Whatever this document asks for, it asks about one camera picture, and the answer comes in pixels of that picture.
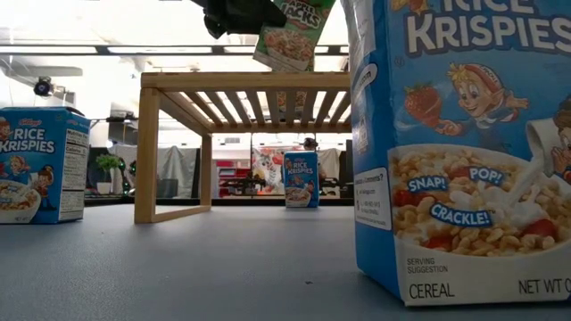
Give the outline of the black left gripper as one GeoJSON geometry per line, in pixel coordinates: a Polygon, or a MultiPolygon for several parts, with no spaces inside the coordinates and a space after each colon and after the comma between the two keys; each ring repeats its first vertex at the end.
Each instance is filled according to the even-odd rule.
{"type": "Polygon", "coordinates": [[[286,15],[272,0],[191,0],[203,9],[204,25],[218,39],[224,34],[258,35],[261,27],[284,27],[286,15]]]}

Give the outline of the blue Rice Krispies cereal box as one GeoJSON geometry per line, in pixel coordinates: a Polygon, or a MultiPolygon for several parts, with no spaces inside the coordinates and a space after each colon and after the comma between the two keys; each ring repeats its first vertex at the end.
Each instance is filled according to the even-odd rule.
{"type": "Polygon", "coordinates": [[[283,160],[283,183],[287,208],[317,208],[318,155],[313,151],[286,152],[283,160]]]}
{"type": "Polygon", "coordinates": [[[71,107],[0,109],[0,224],[83,218],[89,133],[71,107]]]}
{"type": "Polygon", "coordinates": [[[341,0],[358,268],[408,306],[571,302],[571,0],[341,0]]]}

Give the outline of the wooden slatted shelf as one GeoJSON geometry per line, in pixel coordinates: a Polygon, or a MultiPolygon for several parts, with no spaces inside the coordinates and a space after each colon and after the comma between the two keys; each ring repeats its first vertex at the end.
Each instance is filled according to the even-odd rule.
{"type": "Polygon", "coordinates": [[[352,130],[346,72],[145,72],[141,76],[134,221],[152,224],[211,209],[212,137],[227,133],[335,133],[352,130]],[[286,112],[277,92],[286,92],[286,112]],[[306,93],[302,114],[297,92],[306,93]],[[159,114],[202,138],[197,205],[156,210],[159,114]]]}

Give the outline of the cat print poster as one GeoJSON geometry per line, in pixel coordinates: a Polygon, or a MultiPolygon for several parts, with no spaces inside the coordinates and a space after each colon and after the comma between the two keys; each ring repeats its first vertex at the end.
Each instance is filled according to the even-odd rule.
{"type": "Polygon", "coordinates": [[[265,181],[259,194],[284,194],[282,166],[285,150],[277,147],[252,149],[252,173],[265,181]]]}

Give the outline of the white cloth cover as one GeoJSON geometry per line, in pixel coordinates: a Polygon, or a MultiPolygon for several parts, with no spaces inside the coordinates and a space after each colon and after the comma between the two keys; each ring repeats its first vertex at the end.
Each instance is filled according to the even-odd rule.
{"type": "Polygon", "coordinates": [[[320,178],[339,178],[341,151],[332,148],[318,151],[320,178]]]}

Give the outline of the red storage bins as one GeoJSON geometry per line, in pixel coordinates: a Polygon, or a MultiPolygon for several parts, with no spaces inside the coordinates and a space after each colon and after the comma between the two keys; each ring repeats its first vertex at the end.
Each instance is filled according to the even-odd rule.
{"type": "Polygon", "coordinates": [[[244,181],[251,172],[249,160],[215,160],[214,192],[217,198],[245,195],[244,181]]]}

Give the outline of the dark panel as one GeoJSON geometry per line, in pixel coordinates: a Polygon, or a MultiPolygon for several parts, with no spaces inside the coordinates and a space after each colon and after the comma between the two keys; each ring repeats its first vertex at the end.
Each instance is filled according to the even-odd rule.
{"type": "Polygon", "coordinates": [[[352,161],[352,140],[345,141],[345,150],[339,157],[339,185],[340,197],[343,199],[353,198],[353,161],[352,161]]]}

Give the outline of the grey cloth cover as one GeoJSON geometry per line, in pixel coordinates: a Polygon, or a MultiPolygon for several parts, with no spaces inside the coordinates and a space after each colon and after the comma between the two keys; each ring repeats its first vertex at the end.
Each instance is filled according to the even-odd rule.
{"type": "MultiPolygon", "coordinates": [[[[124,174],[130,188],[136,187],[136,178],[128,170],[137,160],[137,148],[134,145],[116,144],[108,149],[112,155],[125,161],[124,174]]],[[[157,152],[157,193],[158,199],[190,199],[193,196],[196,161],[200,160],[200,150],[160,147],[157,152]]]]}

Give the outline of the potted green plant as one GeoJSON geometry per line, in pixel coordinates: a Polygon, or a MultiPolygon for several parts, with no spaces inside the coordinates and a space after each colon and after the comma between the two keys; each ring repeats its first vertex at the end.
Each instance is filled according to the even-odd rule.
{"type": "Polygon", "coordinates": [[[112,154],[101,154],[96,158],[99,169],[103,172],[103,180],[97,183],[99,194],[110,194],[112,192],[112,170],[120,166],[120,158],[112,154]]]}

